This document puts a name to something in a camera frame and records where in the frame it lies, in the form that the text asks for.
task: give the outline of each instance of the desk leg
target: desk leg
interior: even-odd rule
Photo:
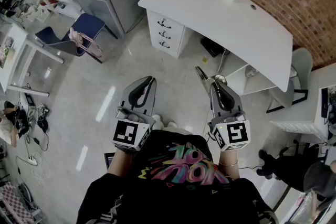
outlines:
[[[15,86],[15,85],[8,85],[7,89],[8,90],[13,90],[13,91],[18,91],[18,92],[36,94],[36,95],[45,96],[45,97],[48,97],[50,95],[49,92],[41,92],[41,91],[31,90],[31,89],[28,89],[28,88],[18,87],[18,86]]]
[[[30,40],[26,40],[26,44],[31,46],[33,49],[38,50],[39,52],[41,52],[42,54],[50,57],[51,59],[59,62],[59,63],[64,63],[64,60],[57,57],[56,55],[51,54],[50,52],[48,52],[47,50],[45,50],[44,48],[42,48],[41,46],[35,44],[34,42],[31,42]]]

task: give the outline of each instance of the black shoe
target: black shoe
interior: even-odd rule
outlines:
[[[259,155],[259,158],[261,158],[262,160],[265,160],[268,154],[264,150],[259,150],[258,155]]]
[[[263,171],[263,169],[257,169],[257,175],[258,176],[265,176],[266,179],[270,180],[273,178],[273,175],[272,174],[269,174],[269,173],[265,173]]]

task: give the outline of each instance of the pink bag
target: pink bag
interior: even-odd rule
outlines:
[[[76,43],[76,47],[83,49],[88,54],[91,54],[92,56],[96,58],[101,58],[103,56],[103,51],[99,48],[97,43],[87,35],[83,33],[79,33],[77,31],[74,31],[74,29],[70,28],[69,38],[71,41]],[[89,48],[86,48],[83,46],[83,38],[91,42],[91,45]]]

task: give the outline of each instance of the blue chair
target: blue chair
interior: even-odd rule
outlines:
[[[87,13],[81,14],[75,21],[75,23],[72,25],[72,28],[75,31],[83,33],[93,40],[98,36],[100,31],[104,27],[115,39],[118,39],[117,36],[112,32],[112,30],[108,28],[101,19],[98,19]],[[43,30],[41,30],[40,32],[36,33],[35,35],[41,40],[43,44],[47,46],[67,52],[74,56],[82,56],[85,53],[85,50],[83,50],[82,48],[78,48],[76,46],[76,43],[74,43],[69,39],[69,32],[70,30],[68,30],[63,39],[60,40],[55,35],[53,29],[50,26],[48,26]],[[89,48],[90,45],[91,45],[90,41],[83,39],[84,47]],[[97,57],[91,54],[88,55],[90,55],[94,60],[98,61],[99,63],[102,63],[102,61],[100,61]]]

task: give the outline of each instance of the box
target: box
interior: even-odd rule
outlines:
[[[129,120],[113,119],[113,126],[113,144],[135,151],[142,148],[151,132],[149,124]]]
[[[220,151],[238,150],[251,142],[250,121],[218,123],[212,134]]]

